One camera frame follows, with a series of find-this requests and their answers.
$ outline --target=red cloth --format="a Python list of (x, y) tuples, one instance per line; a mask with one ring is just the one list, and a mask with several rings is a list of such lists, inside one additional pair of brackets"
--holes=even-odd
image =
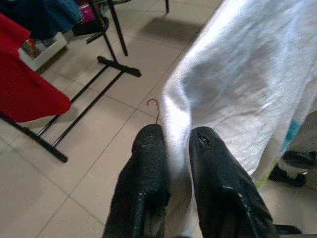
[(17, 122), (60, 115), (69, 99), (19, 58), (30, 32), (0, 13), (0, 112)]

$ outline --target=pink object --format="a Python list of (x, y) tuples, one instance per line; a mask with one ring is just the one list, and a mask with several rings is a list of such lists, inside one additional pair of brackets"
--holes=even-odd
[(84, 16), (83, 19), (80, 21), (81, 23), (91, 22), (95, 20), (93, 10), (91, 9), (87, 1), (82, 1), (79, 4), (79, 8), (81, 9)]

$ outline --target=floor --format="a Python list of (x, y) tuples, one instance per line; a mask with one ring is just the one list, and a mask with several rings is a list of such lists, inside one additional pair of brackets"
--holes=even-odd
[[(155, 122), (146, 104), (159, 93), (221, 0), (132, 0), (116, 7), (129, 51), (125, 57), (113, 23), (108, 36), (118, 60), (139, 68), (125, 74), (59, 144), (69, 157), (60, 163), (31, 139), (0, 122), (0, 238), (100, 238), (118, 173), (130, 156), (136, 133)], [(110, 57), (102, 38), (85, 45), (76, 37), (43, 77), (72, 97)], [(52, 142), (117, 74), (111, 69), (91, 86), (44, 136)], [(50, 118), (25, 123), (34, 131)], [(262, 190), (276, 223), (317, 233), (317, 191), (269, 182)], [(196, 225), (193, 238), (200, 238)]]

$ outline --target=clothing rack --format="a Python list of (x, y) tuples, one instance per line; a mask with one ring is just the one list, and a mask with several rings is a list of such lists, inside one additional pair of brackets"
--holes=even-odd
[(104, 64), (104, 67), (70, 100), (71, 103), (74, 103), (89, 87), (90, 85), (93, 84), (93, 82), (95, 82), (100, 75), (107, 69), (107, 68), (115, 68), (120, 70), (120, 72), (117, 74), (116, 77), (113, 78), (113, 80), (98, 94), (98, 96), (84, 109), (84, 111), (69, 125), (69, 127), (53, 142), (53, 144), (49, 144), (48, 142), (46, 142), (45, 140), (43, 140), (41, 138), (41, 136), (56, 122), (56, 120), (61, 116), (55, 116), (53, 117), (37, 134), (35, 134), (32, 130), (30, 130), (27, 127), (21, 126), (19, 124), (17, 124), (15, 121), (13, 121), (12, 119), (8, 118), (6, 115), (4, 115), (3, 113), (0, 113), (0, 118), (2, 120), (4, 120), (5, 122), (7, 122), (8, 124), (10, 124), (11, 126), (15, 127), (16, 129), (18, 129), (19, 131), (21, 131), (22, 133), (26, 134), (27, 136), (29, 136), (30, 138), (32, 138), (34, 141), (36, 141), (37, 143), (39, 143), (42, 147), (44, 147), (47, 151), (49, 151), (51, 154), (53, 154), (57, 159), (59, 159), (60, 161), (62, 161), (63, 163), (66, 163), (68, 158), (62, 154), (59, 150), (56, 149), (56, 146), (65, 138), (65, 136), (72, 130), (72, 128), (78, 123), (78, 121), (97, 103), (97, 101), (112, 87), (112, 85), (114, 85), (116, 83), (116, 81), (124, 74), (124, 73), (128, 73), (131, 74), (133, 76), (136, 77), (140, 77), (141, 73), (138, 69), (136, 68), (131, 68), (125, 65), (122, 65), (118, 62), (118, 60), (116, 59), (116, 56), (113, 52), (113, 49), (110, 45), (109, 39), (106, 35), (106, 30), (108, 27), (108, 20), (106, 18), (101, 18), (98, 15), (98, 12), (94, 6), (94, 3), (92, 0), (89, 1), (89, 5), (93, 10), (95, 19), (98, 22), (98, 25), (100, 27), (100, 32), (98, 32), (97, 34), (95, 34), (94, 36), (90, 37), (87, 40), (87, 44), (89, 44), (90, 42), (96, 40), (97, 38), (103, 36), (108, 49), (111, 53), (112, 59), (113, 60), (109, 60), (106, 59), (102, 56), (98, 56), (98, 62)]

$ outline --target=white cloth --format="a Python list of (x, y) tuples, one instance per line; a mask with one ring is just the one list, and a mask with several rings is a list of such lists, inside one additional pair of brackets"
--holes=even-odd
[[(191, 196), (184, 187), (195, 127), (213, 128), (255, 182), (285, 151), (316, 97), (316, 12), (316, 0), (222, 3), (162, 93), (171, 199)], [(193, 199), (188, 204), (177, 207), (187, 209), (178, 219), (183, 235), (191, 232)]]

